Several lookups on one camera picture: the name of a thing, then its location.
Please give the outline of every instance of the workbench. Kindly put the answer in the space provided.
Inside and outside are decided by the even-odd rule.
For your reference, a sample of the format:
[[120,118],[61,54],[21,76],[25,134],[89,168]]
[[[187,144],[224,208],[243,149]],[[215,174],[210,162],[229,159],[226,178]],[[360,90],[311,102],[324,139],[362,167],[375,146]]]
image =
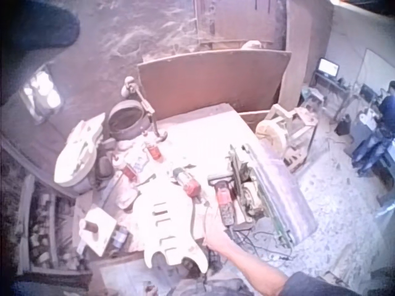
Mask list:
[[[190,169],[191,174],[200,182],[210,207],[204,204],[194,204],[194,214],[192,217],[192,235],[195,240],[204,237],[204,220],[211,215],[215,215],[215,222],[222,225],[220,215],[217,214],[217,201],[215,191],[207,183],[207,176],[215,173],[223,173],[228,168],[228,156],[230,145],[241,147],[248,143],[254,151],[264,154],[259,140],[245,124],[243,119],[228,104],[219,104],[212,107],[195,110],[189,113],[166,118],[158,122],[160,130],[168,132],[168,138],[159,143],[160,151],[164,156],[164,162],[150,161],[153,164],[152,171],[157,178],[166,178],[167,162],[191,164],[196,167]],[[143,186],[153,186],[155,182],[148,182]],[[128,247],[129,252],[143,251],[144,242],[138,229],[136,209],[125,212],[116,205],[116,198],[125,191],[130,190],[130,186],[117,186],[111,193],[103,206],[104,211],[114,217],[118,224],[126,227],[133,238]],[[158,194],[166,194],[160,188],[156,189]],[[184,198],[189,197],[179,190]],[[96,194],[92,197],[90,193],[86,197],[77,199],[77,206],[83,205],[82,212],[97,200]],[[142,193],[137,199],[149,198]],[[238,203],[235,202],[236,222],[245,222]]]

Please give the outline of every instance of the jeans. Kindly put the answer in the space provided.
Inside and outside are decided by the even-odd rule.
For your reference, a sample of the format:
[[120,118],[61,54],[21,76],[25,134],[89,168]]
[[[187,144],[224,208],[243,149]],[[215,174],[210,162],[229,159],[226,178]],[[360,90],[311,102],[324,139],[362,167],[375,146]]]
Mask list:
[[385,126],[378,126],[351,155],[352,166],[361,167],[358,174],[364,174],[369,170],[387,151],[392,141],[392,132]]

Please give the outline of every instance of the blue shirt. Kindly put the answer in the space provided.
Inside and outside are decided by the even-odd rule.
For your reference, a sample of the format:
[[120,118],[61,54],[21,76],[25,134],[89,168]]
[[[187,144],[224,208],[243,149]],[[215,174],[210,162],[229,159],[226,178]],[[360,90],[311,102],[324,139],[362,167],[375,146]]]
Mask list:
[[381,122],[385,127],[395,133],[395,96],[386,97],[378,110],[383,115],[381,117]]

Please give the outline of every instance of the computer monitor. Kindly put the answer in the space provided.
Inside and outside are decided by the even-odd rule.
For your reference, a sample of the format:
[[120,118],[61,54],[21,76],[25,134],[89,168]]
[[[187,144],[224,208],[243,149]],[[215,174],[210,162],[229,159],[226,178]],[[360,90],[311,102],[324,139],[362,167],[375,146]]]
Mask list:
[[321,58],[318,62],[317,70],[326,76],[336,78],[339,72],[339,65],[336,65],[329,60]]

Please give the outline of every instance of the concrete floor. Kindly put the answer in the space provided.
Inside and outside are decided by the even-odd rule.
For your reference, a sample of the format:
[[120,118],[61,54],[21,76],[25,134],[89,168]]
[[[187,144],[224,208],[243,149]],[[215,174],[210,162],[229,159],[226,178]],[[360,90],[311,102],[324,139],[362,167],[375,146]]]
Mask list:
[[[321,119],[309,160],[295,174],[318,222],[317,231],[292,250],[289,261],[280,258],[284,255],[262,249],[257,251],[263,260],[279,267],[288,276],[296,271],[322,276],[338,265],[336,274],[348,282],[351,289],[362,293],[361,282],[368,278],[373,259],[379,251],[386,251],[375,221],[379,208],[376,197],[384,194],[386,189],[374,175],[358,178],[350,158],[343,152],[349,139],[338,137],[332,132],[334,128],[329,119]],[[264,219],[259,221],[254,232],[267,231],[267,222]],[[257,246],[289,255],[289,250],[276,248],[274,240],[262,233],[255,237],[252,233],[249,237]],[[344,259],[337,264],[340,255]],[[122,291],[120,295],[136,295],[141,291],[143,281],[157,284],[160,295],[165,295],[166,290],[186,274],[181,266],[166,266],[160,260],[154,266],[149,271],[143,261],[138,260],[107,266],[100,271],[104,284]],[[243,278],[230,263],[224,268]]]

